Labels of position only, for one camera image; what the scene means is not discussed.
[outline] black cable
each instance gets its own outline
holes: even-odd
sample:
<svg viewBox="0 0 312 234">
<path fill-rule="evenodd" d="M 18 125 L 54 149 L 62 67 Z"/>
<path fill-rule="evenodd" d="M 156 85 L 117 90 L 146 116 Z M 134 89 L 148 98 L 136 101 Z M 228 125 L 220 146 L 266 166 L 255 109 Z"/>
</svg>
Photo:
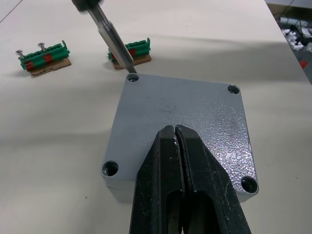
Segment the black cable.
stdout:
<svg viewBox="0 0 312 234">
<path fill-rule="evenodd" d="M 299 31 L 301 32 L 302 36 L 304 37 L 303 33 L 302 33 L 302 26 L 301 26 L 301 20 L 299 20 L 299 24 L 300 24 L 300 29 Z"/>
<path fill-rule="evenodd" d="M 292 5 L 294 0 L 291 1 L 291 3 L 289 3 L 289 5 L 284 9 L 284 11 L 282 12 L 281 15 L 283 15 L 286 11 L 288 11 L 288 9 L 290 8 L 290 6 Z"/>
<path fill-rule="evenodd" d="M 288 21 L 289 21 L 289 17 L 287 15 L 285 15 L 285 13 L 288 11 L 288 9 L 290 8 L 290 6 L 292 5 L 292 3 L 294 2 L 294 0 L 292 0 L 289 5 L 287 7 L 285 7 L 284 11 L 281 12 L 281 13 L 275 13 L 273 14 L 273 16 L 275 15 L 279 15 L 278 16 L 278 19 L 279 19 L 279 22 L 281 21 L 281 17 L 284 15 L 287 17 L 287 22 L 285 23 L 285 25 L 287 25 Z"/>
</svg>

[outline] metal junction box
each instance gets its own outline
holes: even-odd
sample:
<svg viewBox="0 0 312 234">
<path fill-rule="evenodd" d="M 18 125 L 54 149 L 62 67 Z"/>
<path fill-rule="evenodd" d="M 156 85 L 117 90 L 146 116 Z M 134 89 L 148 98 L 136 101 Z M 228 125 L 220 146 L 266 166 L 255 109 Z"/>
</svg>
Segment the metal junction box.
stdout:
<svg viewBox="0 0 312 234">
<path fill-rule="evenodd" d="M 240 202 L 257 194 L 253 154 L 238 87 L 129 74 L 102 165 L 106 186 L 118 201 L 133 201 L 137 172 L 157 132 L 178 124 L 197 131 L 228 173 Z"/>
</svg>

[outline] white table surface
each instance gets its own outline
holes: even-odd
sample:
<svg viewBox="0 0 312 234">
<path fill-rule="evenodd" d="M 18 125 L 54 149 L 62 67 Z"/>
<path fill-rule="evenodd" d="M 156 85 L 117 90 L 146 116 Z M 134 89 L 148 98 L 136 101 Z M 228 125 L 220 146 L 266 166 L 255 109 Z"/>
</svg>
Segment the white table surface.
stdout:
<svg viewBox="0 0 312 234">
<path fill-rule="evenodd" d="M 151 38 L 138 72 L 240 87 L 260 187 L 242 204 L 252 233 L 311 233 L 312 87 L 265 2 L 102 7 L 125 43 Z M 31 79 L 15 51 L 62 39 L 73 65 Z M 113 70 L 91 17 L 70 0 L 24 0 L 0 45 L 0 233 L 128 233 L 132 205 L 100 174 L 126 71 Z"/>
<path fill-rule="evenodd" d="M 0 22 L 21 2 L 22 0 L 0 0 Z"/>
</svg>

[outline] screw hole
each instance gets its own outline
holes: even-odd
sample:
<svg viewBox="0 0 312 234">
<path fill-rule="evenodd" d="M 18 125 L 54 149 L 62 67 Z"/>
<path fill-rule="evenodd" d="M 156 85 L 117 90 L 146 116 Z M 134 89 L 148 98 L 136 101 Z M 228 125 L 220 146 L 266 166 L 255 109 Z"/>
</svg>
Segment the screw hole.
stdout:
<svg viewBox="0 0 312 234">
<path fill-rule="evenodd" d="M 239 88 L 235 85 L 229 85 L 228 86 L 228 91 L 231 93 L 231 94 L 238 94 L 239 93 Z"/>
<path fill-rule="evenodd" d="M 102 171 L 106 176 L 113 176 L 118 172 L 118 164 L 115 161 L 105 162 Z"/>
<path fill-rule="evenodd" d="M 128 76 L 127 76 L 127 79 L 130 82 L 135 82 L 135 81 L 138 80 L 138 75 L 136 73 L 129 73 Z"/>
<path fill-rule="evenodd" d="M 243 189 L 246 192 L 248 192 L 250 194 L 257 192 L 258 184 L 254 178 L 252 178 L 250 176 L 245 176 L 244 178 L 242 178 L 241 184 L 242 184 Z"/>
</svg>

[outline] terminal block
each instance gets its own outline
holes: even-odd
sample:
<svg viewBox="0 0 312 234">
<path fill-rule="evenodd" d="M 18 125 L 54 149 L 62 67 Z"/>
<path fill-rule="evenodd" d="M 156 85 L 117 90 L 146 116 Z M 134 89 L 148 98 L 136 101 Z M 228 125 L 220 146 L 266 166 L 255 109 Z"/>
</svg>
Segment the terminal block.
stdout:
<svg viewBox="0 0 312 234">
<path fill-rule="evenodd" d="M 52 62 L 56 62 L 65 59 L 69 56 L 69 50 L 67 49 L 66 43 L 61 43 L 54 46 L 45 48 L 44 43 L 39 43 L 38 46 L 41 48 L 40 51 L 23 55 L 21 50 L 16 51 L 19 55 L 20 65 L 24 70 L 33 71 Z"/>
<path fill-rule="evenodd" d="M 128 49 L 130 55 L 135 59 L 136 57 L 145 56 L 150 53 L 151 50 L 150 43 L 151 40 L 147 38 L 147 40 L 141 40 L 126 44 L 126 48 Z M 108 49 L 108 59 L 111 60 L 112 62 L 117 61 L 110 49 Z"/>
</svg>

